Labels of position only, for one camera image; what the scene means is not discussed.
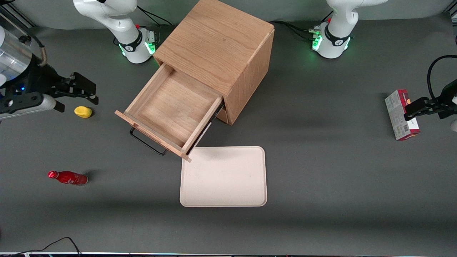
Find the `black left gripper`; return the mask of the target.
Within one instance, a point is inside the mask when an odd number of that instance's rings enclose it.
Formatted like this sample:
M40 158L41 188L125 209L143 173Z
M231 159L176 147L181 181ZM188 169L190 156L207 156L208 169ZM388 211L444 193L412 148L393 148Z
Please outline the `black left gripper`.
M404 119L410 121L418 116L438 113L439 119L446 119L457 114L457 80L444 86L441 94L435 97L438 107L433 107L435 102L427 97L421 97L405 107Z

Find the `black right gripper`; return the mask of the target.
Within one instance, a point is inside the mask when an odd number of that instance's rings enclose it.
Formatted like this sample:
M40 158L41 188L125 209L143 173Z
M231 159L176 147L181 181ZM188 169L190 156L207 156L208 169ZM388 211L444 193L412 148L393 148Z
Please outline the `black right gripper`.
M70 93L70 86L84 93ZM70 78L62 77L48 64L39 66L36 57L25 62L1 57L1 89L5 90L1 95L2 105L41 105L46 98L59 97L85 98L99 104L93 81L78 72L73 72Z

